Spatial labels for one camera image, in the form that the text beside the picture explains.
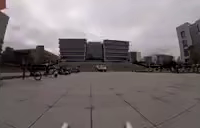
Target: cloud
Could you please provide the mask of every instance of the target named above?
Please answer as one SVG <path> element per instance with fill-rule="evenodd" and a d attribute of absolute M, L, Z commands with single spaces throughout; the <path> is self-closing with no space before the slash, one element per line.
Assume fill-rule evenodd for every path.
<path fill-rule="evenodd" d="M 144 55 L 179 56 L 176 27 L 200 18 L 192 0 L 8 0 L 5 45 L 58 53 L 58 38 L 120 39 Z"/>

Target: bicycle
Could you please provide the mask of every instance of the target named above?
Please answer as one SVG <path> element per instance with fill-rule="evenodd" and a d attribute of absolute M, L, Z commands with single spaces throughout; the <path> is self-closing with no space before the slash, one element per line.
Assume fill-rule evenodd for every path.
<path fill-rule="evenodd" d="M 33 71 L 30 73 L 30 76 L 33 76 L 33 78 L 36 80 L 36 81 L 40 81 L 42 79 L 42 73 L 39 72 L 39 71 Z"/>

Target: window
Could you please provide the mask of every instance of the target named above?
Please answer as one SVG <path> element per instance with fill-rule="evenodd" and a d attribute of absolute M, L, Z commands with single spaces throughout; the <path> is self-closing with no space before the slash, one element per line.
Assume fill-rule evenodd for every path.
<path fill-rule="evenodd" d="M 199 28 L 199 25 L 197 24 L 197 30 L 198 30 L 198 32 L 200 32 L 200 28 Z"/>
<path fill-rule="evenodd" d="M 184 56 L 189 56 L 189 51 L 188 50 L 184 50 Z"/>
<path fill-rule="evenodd" d="M 185 37 L 186 37 L 185 31 L 182 31 L 182 32 L 181 32 L 181 37 L 182 37 L 182 38 L 185 38 Z"/>
<path fill-rule="evenodd" d="M 183 44 L 183 47 L 188 47 L 187 40 L 183 40 L 183 41 L 182 41 L 182 44 Z"/>

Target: overcast sky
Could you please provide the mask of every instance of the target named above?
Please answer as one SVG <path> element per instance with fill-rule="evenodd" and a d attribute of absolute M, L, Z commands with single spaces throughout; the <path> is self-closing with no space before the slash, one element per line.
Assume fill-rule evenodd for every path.
<path fill-rule="evenodd" d="M 179 56 L 176 27 L 200 18 L 200 0 L 7 0 L 5 46 L 45 45 L 59 38 L 128 40 L 143 55 Z"/>

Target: tree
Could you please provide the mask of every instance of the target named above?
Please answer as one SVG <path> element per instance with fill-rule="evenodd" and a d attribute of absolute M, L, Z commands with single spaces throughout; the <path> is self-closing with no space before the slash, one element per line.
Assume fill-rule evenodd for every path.
<path fill-rule="evenodd" d="M 199 64 L 200 63 L 200 45 L 192 45 L 189 47 L 190 63 Z"/>

